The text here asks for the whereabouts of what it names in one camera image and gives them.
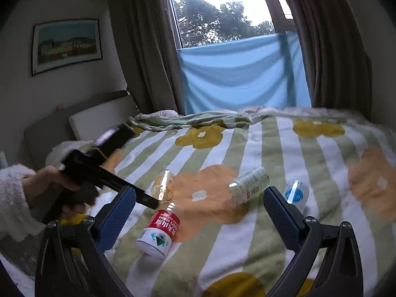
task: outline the flower pattern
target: flower pattern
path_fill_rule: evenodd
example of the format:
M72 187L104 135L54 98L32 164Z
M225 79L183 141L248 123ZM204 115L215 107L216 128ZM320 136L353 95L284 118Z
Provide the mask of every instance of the flower pattern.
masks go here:
M105 163L103 163L102 167L109 171L112 174L116 174L114 169L120 162L122 161L122 152L117 149L116 151L113 152L113 154L110 155L110 157L106 160Z
M175 144L177 146L192 145L194 149L208 149L220 144L224 130L225 128L218 123L200 128L192 127L185 135L178 137Z
M220 224L238 223L249 211L249 202L232 208L228 183L237 173L230 167L212 165L198 173L181 173L169 184L172 201L183 210L183 222L176 232L174 242L192 238L208 221ZM205 193L196 199L197 193Z
M133 131L135 132L135 135L132 137L133 139L136 137L139 137L141 133L143 133L145 130L141 129L140 127L137 127L135 125L132 125L130 120L126 121L126 124L131 127L133 129Z
M348 181L363 206L372 207L383 220L396 221L396 168L381 149L366 149L360 162L349 168Z
M297 297L307 294L314 281L307 279ZM246 272L236 272L211 284L202 297L265 297L267 294L261 281Z
M324 135L327 137L337 137L345 134L341 124L323 120L302 120L294 121L293 131L302 137L313 139Z

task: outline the blue sheet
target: blue sheet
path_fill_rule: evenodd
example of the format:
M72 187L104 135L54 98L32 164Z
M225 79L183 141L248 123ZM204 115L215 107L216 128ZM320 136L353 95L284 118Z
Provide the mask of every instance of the blue sheet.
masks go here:
M296 33L178 50L186 114L245 106L311 107Z

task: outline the blue label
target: blue label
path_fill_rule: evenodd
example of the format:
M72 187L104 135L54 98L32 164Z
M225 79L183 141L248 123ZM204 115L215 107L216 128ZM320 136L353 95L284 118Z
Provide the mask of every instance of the blue label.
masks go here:
M288 200L290 193L292 192L291 189L287 190L285 193L285 199ZM300 189L296 189L296 192L294 192L294 197L293 197L293 203L296 203L298 201L302 200L302 191Z

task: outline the tree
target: tree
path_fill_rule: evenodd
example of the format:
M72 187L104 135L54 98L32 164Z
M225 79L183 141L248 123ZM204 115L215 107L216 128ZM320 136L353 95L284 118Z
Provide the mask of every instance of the tree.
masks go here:
M275 32L274 25L272 21L264 21L255 27L256 35L266 35L266 34L273 34Z
M184 47L239 40L275 33L271 21L252 26L241 1L227 2L218 10L205 0L172 0Z
M219 10L205 0L180 0L175 13L184 47L218 42Z

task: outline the fuzzy white sleeve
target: fuzzy white sleeve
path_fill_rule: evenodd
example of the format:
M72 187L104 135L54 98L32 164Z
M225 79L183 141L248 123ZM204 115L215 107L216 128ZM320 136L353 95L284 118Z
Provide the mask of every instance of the fuzzy white sleeve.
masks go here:
M34 174L33 170L20 164L0 170L0 238L9 234L20 242L45 228L31 216L22 188L23 177Z

